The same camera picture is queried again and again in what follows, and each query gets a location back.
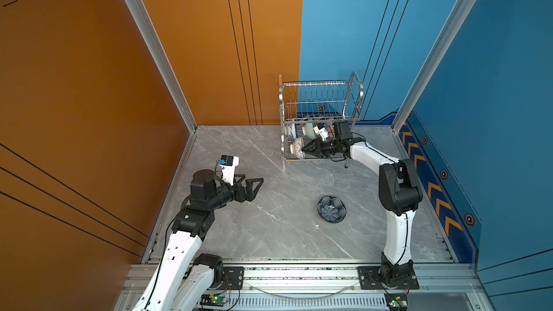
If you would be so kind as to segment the white brown lattice bowl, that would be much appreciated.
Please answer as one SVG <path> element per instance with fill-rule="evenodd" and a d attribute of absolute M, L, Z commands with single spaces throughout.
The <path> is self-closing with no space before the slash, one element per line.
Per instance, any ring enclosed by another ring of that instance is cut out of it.
<path fill-rule="evenodd" d="M 291 154 L 298 159 L 304 159 L 305 153 L 302 150 L 303 146 L 304 146 L 303 137 L 294 139 L 293 143 L 289 147 Z"/>

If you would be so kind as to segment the pale green ribbed bowl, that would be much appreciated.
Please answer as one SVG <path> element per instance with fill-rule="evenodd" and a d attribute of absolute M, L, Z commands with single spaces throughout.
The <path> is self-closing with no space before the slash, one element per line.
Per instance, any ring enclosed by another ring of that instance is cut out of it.
<path fill-rule="evenodd" d="M 302 126 L 302 134 L 310 140 L 316 139 L 317 137 L 314 131 L 314 126 L 310 122 L 307 122 Z"/>

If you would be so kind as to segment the blue floral white bowl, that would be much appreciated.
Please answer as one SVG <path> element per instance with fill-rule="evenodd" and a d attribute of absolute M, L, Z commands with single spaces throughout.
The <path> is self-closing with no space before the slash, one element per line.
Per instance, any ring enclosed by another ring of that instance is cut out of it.
<path fill-rule="evenodd" d="M 296 131 L 295 124 L 286 125 L 286 131 L 287 131 L 288 137 L 291 140 L 295 140 L 297 138 L 297 131 Z"/>

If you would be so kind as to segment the stainless steel dish rack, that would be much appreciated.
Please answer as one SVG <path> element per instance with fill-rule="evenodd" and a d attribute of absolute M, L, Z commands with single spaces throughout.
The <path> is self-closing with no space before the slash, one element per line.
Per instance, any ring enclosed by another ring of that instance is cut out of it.
<path fill-rule="evenodd" d="M 345 80 L 289 81 L 279 77 L 279 121 L 281 129 L 282 165 L 299 161 L 289 147 L 291 140 L 286 125 L 295 124 L 297 138 L 303 137 L 304 144 L 311 142 L 302 134 L 302 126 L 310 122 L 313 126 L 336 122 L 348 122 L 354 127 L 361 116 L 364 99 L 364 85 L 357 72 Z"/>

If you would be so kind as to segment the dark blue petal bowl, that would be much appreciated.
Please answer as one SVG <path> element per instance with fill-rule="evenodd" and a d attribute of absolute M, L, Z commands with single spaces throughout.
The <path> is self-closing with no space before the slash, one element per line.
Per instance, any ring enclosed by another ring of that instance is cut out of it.
<path fill-rule="evenodd" d="M 338 197 L 322 197 L 317 204 L 317 210 L 319 216 L 327 223 L 337 224 L 346 217 L 346 207 Z"/>

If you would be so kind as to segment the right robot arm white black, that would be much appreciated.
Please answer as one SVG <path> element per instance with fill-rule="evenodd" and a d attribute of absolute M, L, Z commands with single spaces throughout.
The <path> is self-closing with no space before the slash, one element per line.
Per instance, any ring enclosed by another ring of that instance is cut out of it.
<path fill-rule="evenodd" d="M 315 139 L 306 143 L 296 138 L 289 150 L 299 159 L 306 155 L 333 160 L 341 154 L 344 160 L 357 161 L 378 177 L 378 197 L 386 210 L 387 235 L 377 271 L 359 270 L 361 286 L 376 289 L 419 289 L 411 254 L 413 222 L 423 200 L 423 187 L 410 159 L 399 159 L 370 145 L 366 138 L 351 131 L 346 121 L 333 123 L 333 134 L 314 127 Z"/>

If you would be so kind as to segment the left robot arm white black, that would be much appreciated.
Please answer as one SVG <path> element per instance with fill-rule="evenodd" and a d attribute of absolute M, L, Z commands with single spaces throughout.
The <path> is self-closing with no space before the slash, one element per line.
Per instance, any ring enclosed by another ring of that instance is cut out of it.
<path fill-rule="evenodd" d="M 255 200 L 263 178 L 247 179 L 239 174 L 229 182 L 213 170 L 194 173 L 190 195 L 168 226 L 161 262 L 134 310 L 193 310 L 207 290 L 223 280 L 223 259 L 212 254 L 197 255 L 215 211 L 232 201 Z"/>

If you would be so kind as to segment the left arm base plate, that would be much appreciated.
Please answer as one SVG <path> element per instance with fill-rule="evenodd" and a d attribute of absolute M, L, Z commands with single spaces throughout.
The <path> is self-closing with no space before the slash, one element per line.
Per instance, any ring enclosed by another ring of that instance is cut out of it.
<path fill-rule="evenodd" d="M 216 289 L 224 290 L 228 287 L 228 283 L 230 283 L 230 287 L 232 290 L 242 290 L 244 273 L 245 268 L 243 266 L 224 266 L 222 279 L 216 286 Z"/>

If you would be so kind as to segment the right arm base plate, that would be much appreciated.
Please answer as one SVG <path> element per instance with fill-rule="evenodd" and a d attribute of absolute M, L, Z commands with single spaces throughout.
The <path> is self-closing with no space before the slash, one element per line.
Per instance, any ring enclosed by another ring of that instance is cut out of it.
<path fill-rule="evenodd" d="M 399 277 L 385 279 L 380 274 L 380 268 L 377 266 L 359 266 L 357 268 L 359 283 L 361 289 L 420 289 L 418 278 L 413 271 Z"/>

